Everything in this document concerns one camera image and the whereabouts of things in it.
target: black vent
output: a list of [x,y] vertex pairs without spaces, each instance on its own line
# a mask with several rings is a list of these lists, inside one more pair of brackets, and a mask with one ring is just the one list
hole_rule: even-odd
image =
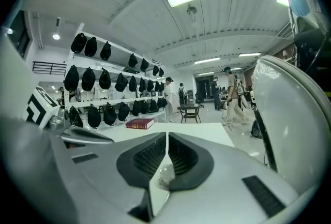
[[176,177],[191,170],[199,160],[193,149],[173,137],[169,137],[169,157]]
[[258,177],[251,176],[242,180],[269,217],[276,215],[285,208],[284,204]]
[[166,138],[162,137],[133,156],[134,166],[152,179],[166,154]]
[[90,153],[90,154],[86,154],[83,156],[72,158],[72,160],[74,163],[81,163],[81,162],[85,162],[85,161],[96,159],[96,158],[98,158],[98,156],[96,154]]

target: black strip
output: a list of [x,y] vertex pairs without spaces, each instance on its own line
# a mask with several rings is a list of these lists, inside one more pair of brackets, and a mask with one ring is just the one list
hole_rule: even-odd
[[269,217],[276,215],[285,208],[284,204],[257,176],[250,176],[242,180]]
[[83,156],[72,158],[72,160],[74,163],[81,163],[81,162],[85,162],[87,160],[92,160],[92,159],[96,159],[96,158],[98,158],[98,156],[96,154],[90,153],[90,154],[86,154]]

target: chair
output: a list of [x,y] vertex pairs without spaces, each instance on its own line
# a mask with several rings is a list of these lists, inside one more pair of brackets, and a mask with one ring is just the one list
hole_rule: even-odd
[[203,103],[203,97],[200,93],[195,94],[195,102],[196,103]]

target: black object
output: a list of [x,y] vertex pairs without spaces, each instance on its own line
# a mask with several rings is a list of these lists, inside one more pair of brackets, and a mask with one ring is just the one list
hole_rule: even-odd
[[130,92],[135,92],[137,90],[137,81],[134,76],[131,77],[129,82],[129,90]]
[[124,78],[122,73],[120,73],[117,77],[117,81],[116,81],[116,84],[115,84],[115,89],[118,92],[123,92],[126,85],[128,85],[128,80],[126,78]]
[[166,133],[134,146],[120,154],[116,167],[128,185],[147,188],[166,155]]
[[142,93],[146,90],[146,82],[143,78],[140,79],[139,91]]
[[149,110],[149,104],[145,100],[141,101],[141,113],[146,114]]
[[111,126],[115,123],[117,115],[114,108],[107,102],[106,109],[103,112],[103,121]]
[[87,113],[87,122],[93,128],[97,128],[101,123],[101,115],[98,109],[94,107],[93,104],[89,106],[89,110]]
[[162,99],[161,99],[161,98],[158,98],[158,99],[157,99],[157,107],[158,107],[158,108],[162,108],[162,105],[163,105],[163,103],[162,103]]
[[164,83],[161,82],[160,87],[159,87],[159,92],[161,93],[161,92],[163,92],[163,90],[164,90]]
[[158,66],[154,66],[154,68],[153,68],[153,75],[156,76],[157,73],[159,73],[159,68],[158,68]]
[[163,108],[166,107],[167,104],[168,104],[167,100],[164,99],[164,98],[162,98],[162,107],[163,107]]
[[145,72],[148,67],[149,63],[143,58],[143,61],[141,61],[140,69]]
[[79,82],[79,75],[75,65],[72,65],[69,69],[66,78],[64,80],[64,88],[67,91],[76,91]]
[[125,118],[128,116],[130,113],[130,107],[121,102],[121,105],[119,106],[119,112],[118,112],[118,120],[120,121],[125,121]]
[[140,103],[140,101],[134,101],[133,107],[132,107],[132,114],[134,116],[137,116],[137,115],[139,115],[140,112],[141,112],[141,103]]
[[242,180],[269,218],[285,208],[285,205],[257,176],[250,176]]
[[103,72],[100,76],[99,79],[99,85],[102,89],[109,89],[110,85],[111,85],[111,79],[109,76],[109,73],[107,70],[105,70],[104,68],[102,68]]
[[156,92],[158,92],[159,91],[159,89],[160,89],[160,83],[158,82],[158,81],[156,81],[156,83],[155,83],[155,91]]
[[164,71],[163,71],[163,69],[160,68],[159,76],[162,77],[163,75],[164,75]]
[[85,162],[85,161],[96,159],[96,158],[98,158],[98,155],[96,155],[95,153],[90,153],[90,154],[85,154],[83,156],[78,156],[78,157],[72,158],[72,161],[73,161],[73,163],[81,163],[81,162]]
[[84,36],[83,33],[76,35],[71,44],[72,52],[74,52],[74,53],[82,52],[86,45],[86,42],[87,42],[87,38],[86,38],[86,36]]
[[95,37],[89,39],[85,46],[85,56],[93,57],[98,50],[98,43]]
[[131,54],[131,56],[129,58],[129,66],[131,68],[134,68],[137,63],[138,63],[138,60],[136,59],[135,55]]
[[151,92],[151,90],[153,90],[153,88],[154,88],[153,81],[149,80],[147,83],[147,91]]
[[169,157],[173,163],[175,179],[169,191],[197,188],[212,173],[214,159],[210,152],[194,143],[169,133]]
[[159,109],[157,108],[156,102],[152,99],[151,104],[149,105],[149,111],[150,112],[158,112]]
[[69,111],[69,120],[70,124],[77,126],[77,127],[83,127],[83,122],[81,120],[81,117],[79,116],[79,113],[75,107],[71,107]]
[[111,45],[108,43],[108,41],[104,44],[101,52],[100,52],[100,57],[104,60],[107,61],[112,54],[112,50],[110,49]]
[[83,74],[83,79],[82,79],[82,88],[84,91],[90,91],[93,88],[95,82],[95,74],[93,70],[88,67],[84,74]]

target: red book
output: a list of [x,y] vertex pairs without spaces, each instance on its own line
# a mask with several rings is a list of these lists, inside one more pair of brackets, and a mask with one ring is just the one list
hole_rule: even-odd
[[149,129],[154,124],[152,118],[136,118],[125,124],[126,128]]

